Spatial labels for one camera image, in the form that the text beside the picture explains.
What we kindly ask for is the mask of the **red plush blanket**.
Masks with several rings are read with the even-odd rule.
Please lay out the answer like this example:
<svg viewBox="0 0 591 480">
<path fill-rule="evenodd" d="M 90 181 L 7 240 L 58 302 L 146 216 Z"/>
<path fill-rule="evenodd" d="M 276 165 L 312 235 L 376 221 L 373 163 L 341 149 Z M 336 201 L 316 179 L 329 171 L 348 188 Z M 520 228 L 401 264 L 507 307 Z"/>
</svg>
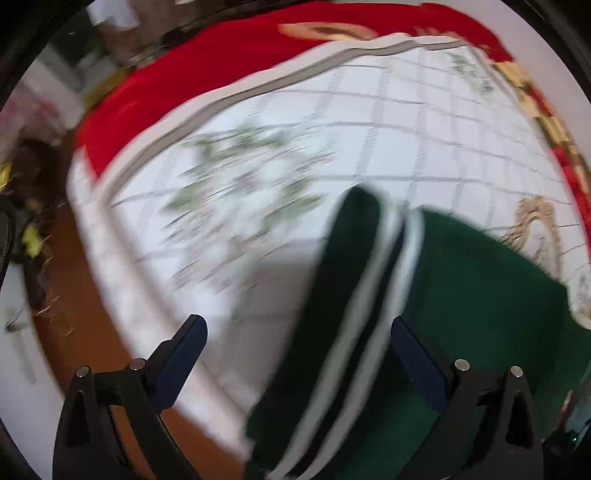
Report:
<svg viewBox="0 0 591 480">
<path fill-rule="evenodd" d="M 90 179 L 96 181 L 129 142 L 182 103 L 293 59 L 332 40 L 330 32 L 338 28 L 363 40 L 394 33 L 448 34 L 481 49 L 524 92 L 527 108 L 550 136 L 582 217 L 590 217 L 590 172 L 583 156 L 534 78 L 515 60 L 516 51 L 484 22 L 435 2 L 308 1 L 205 28 L 132 73 L 82 121 L 77 150 Z"/>
</svg>

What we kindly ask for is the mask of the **white grid-pattern bed sheet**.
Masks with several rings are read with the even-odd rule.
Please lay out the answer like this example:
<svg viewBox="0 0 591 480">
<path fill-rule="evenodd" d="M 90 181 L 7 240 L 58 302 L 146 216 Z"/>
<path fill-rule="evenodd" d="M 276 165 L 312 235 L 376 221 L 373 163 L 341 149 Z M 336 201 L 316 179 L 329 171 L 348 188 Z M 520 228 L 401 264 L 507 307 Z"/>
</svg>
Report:
<svg viewBox="0 0 591 480">
<path fill-rule="evenodd" d="M 590 322 L 590 255 L 553 151 L 577 148 L 511 62 L 442 36 L 331 41 L 194 97 L 67 193 L 103 304 L 144 357 L 190 314 L 209 337 L 178 408 L 245 459 L 342 195 L 362 183 L 499 238 Z"/>
</svg>

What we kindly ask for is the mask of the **green and white varsity jacket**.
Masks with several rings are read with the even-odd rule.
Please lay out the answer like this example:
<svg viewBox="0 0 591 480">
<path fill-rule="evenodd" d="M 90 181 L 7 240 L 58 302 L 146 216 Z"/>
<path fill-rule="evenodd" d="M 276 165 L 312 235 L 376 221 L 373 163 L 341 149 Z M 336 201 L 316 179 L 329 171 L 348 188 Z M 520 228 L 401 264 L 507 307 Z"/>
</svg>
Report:
<svg viewBox="0 0 591 480">
<path fill-rule="evenodd" d="M 249 479 L 393 479 L 437 415 L 391 342 L 403 320 L 447 365 L 522 368 L 543 434 L 590 362 L 563 285 L 439 212 L 346 192 L 290 343 L 247 420 Z"/>
</svg>

